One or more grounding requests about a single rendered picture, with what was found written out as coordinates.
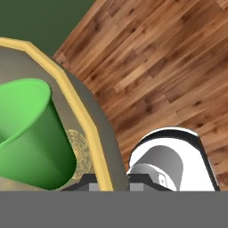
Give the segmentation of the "white and black round object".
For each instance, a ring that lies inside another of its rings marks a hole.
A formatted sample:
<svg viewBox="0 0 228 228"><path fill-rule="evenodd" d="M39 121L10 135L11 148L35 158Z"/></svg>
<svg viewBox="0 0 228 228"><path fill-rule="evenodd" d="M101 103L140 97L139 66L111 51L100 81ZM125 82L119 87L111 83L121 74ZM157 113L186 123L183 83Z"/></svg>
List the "white and black round object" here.
<svg viewBox="0 0 228 228"><path fill-rule="evenodd" d="M130 174L161 173L176 191L219 191L214 170L199 134L177 126L150 131L133 148Z"/></svg>

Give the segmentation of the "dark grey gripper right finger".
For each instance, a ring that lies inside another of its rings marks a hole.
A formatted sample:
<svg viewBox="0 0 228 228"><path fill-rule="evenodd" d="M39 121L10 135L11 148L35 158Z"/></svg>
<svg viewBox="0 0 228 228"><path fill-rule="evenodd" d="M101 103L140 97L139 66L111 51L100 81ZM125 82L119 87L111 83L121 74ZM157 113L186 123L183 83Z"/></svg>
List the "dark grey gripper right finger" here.
<svg viewBox="0 0 228 228"><path fill-rule="evenodd" d="M129 191L176 191L173 183L170 183L164 175L158 173L150 176L148 174L130 174Z"/></svg>

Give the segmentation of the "grey bowl with yellow rim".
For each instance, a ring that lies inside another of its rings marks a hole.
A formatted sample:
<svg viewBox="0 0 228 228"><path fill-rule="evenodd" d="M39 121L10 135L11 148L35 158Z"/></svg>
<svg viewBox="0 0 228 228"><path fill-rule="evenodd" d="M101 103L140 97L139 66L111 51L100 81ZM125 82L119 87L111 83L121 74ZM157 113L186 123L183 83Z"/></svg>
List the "grey bowl with yellow rim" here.
<svg viewBox="0 0 228 228"><path fill-rule="evenodd" d="M0 85L29 77L51 86L54 105L77 156L77 170L63 187L70 189L90 175L96 190L125 191L128 180L114 130L92 92L29 41L0 37Z"/></svg>

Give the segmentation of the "green cup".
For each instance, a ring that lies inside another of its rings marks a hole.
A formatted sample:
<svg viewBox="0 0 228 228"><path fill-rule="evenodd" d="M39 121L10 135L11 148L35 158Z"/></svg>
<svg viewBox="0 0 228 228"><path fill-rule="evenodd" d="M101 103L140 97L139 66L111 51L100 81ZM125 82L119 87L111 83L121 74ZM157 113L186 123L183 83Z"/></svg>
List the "green cup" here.
<svg viewBox="0 0 228 228"><path fill-rule="evenodd" d="M0 85L0 176L45 190L62 187L77 159L42 79Z"/></svg>

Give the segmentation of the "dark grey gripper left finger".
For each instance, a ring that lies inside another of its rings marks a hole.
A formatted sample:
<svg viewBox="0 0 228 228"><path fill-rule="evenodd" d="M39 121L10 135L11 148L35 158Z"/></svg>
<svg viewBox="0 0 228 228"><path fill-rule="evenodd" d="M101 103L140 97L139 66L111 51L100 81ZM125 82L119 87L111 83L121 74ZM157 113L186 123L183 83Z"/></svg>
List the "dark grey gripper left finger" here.
<svg viewBox="0 0 228 228"><path fill-rule="evenodd" d="M84 174L78 183L68 186L62 191L99 191L99 184L95 174Z"/></svg>

